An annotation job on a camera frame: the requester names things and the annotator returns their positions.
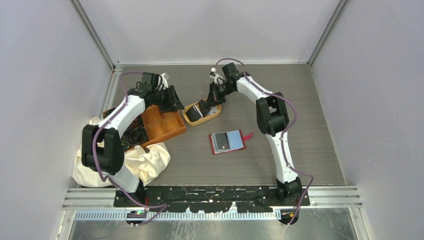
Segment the tan oval tray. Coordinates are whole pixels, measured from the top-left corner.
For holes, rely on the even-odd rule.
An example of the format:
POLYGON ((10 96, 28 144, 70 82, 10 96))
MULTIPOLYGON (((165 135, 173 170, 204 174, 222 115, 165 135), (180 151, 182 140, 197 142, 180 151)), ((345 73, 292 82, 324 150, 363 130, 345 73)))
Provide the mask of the tan oval tray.
POLYGON ((195 127, 209 120, 218 117, 221 114, 222 105, 215 105, 212 107, 205 107, 206 98, 192 103, 184 108, 182 116, 186 123, 195 127))

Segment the red leather card holder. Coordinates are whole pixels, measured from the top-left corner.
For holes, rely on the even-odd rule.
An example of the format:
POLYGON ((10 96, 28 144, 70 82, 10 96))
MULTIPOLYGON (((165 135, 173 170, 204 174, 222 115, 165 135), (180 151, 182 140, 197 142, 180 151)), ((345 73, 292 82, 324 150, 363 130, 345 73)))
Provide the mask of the red leather card holder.
POLYGON ((215 153, 213 148, 213 142, 211 138, 212 133, 211 133, 209 134, 208 138, 209 138, 211 152, 213 155, 244 150, 246 148, 246 141, 250 140, 254 135, 253 132, 250 132, 247 135, 243 135, 240 129, 224 131, 224 132, 227 133, 228 142, 229 142, 229 151, 215 153))

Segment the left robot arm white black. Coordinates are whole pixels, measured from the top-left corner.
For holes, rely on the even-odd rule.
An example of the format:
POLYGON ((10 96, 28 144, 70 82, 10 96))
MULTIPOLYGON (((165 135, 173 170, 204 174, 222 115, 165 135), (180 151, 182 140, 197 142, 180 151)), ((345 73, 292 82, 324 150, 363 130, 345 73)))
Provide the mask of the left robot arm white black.
POLYGON ((141 72, 136 86, 125 91, 122 102, 97 125, 86 125, 82 130, 81 162, 97 172, 102 181, 110 181, 133 206, 141 206, 146 193, 139 189, 140 180, 125 166, 121 138, 136 117, 150 106, 162 112, 176 112, 184 106, 175 87, 168 84, 166 73, 141 72))

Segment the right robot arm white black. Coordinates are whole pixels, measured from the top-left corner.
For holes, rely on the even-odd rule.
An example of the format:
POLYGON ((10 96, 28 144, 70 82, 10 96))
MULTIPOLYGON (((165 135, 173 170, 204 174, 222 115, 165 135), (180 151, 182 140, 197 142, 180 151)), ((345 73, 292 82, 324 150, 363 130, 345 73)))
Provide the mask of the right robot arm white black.
POLYGON ((239 92, 255 103, 256 123, 267 138, 276 169, 276 196, 283 205, 297 204, 302 199, 302 182, 298 172, 294 170, 288 145, 288 128, 290 127, 286 102, 280 92, 270 92, 259 85, 246 72, 238 71, 234 63, 222 67, 223 75, 211 68, 209 77, 213 80, 209 85, 206 99, 208 107, 217 106, 226 101, 226 96, 239 92))

